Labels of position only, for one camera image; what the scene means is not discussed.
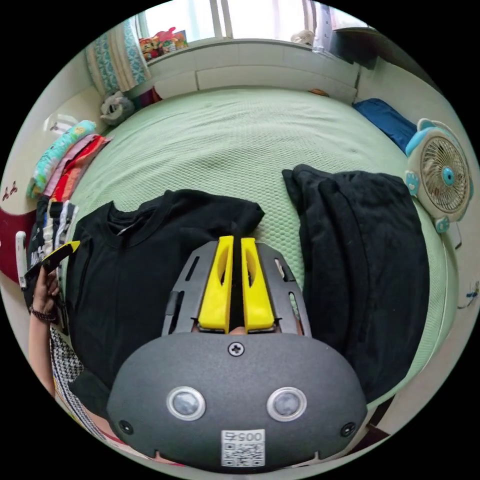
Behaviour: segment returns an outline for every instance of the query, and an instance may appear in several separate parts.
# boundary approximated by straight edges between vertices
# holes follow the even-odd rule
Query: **textured mattress cover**
[[[351,106],[279,88],[224,88],[163,100],[137,112],[110,136],[112,142],[71,198],[79,206],[76,222],[111,200],[120,210],[134,211],[165,190],[244,198],[258,202],[265,212],[256,238],[283,253],[301,286],[300,222],[282,169],[304,163],[332,173],[364,170],[403,178],[407,166],[404,153]],[[437,347],[447,264],[452,264],[429,215],[415,206],[428,252],[430,298],[417,355],[395,391],[425,366]]]

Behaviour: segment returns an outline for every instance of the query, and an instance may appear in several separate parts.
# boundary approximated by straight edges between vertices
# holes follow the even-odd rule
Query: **white fan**
[[[463,218],[474,194],[464,151],[444,123],[422,118],[405,149],[405,183],[432,216],[439,234]]]

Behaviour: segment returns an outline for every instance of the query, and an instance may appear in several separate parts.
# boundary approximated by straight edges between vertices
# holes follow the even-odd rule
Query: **fan grille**
[[[453,171],[454,182],[446,185],[442,178],[445,167]],[[454,144],[443,137],[431,138],[422,152],[421,178],[430,201],[447,214],[457,212],[468,195],[466,162]]]

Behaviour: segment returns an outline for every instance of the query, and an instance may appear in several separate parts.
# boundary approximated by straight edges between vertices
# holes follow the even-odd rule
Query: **bracelet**
[[[29,308],[29,311],[42,322],[52,323],[57,319],[57,316],[54,313],[42,313],[41,311],[34,310],[33,305]]]

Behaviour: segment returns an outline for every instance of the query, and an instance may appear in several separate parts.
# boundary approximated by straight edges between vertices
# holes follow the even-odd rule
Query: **label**
[[[265,430],[222,430],[222,467],[265,466]]]

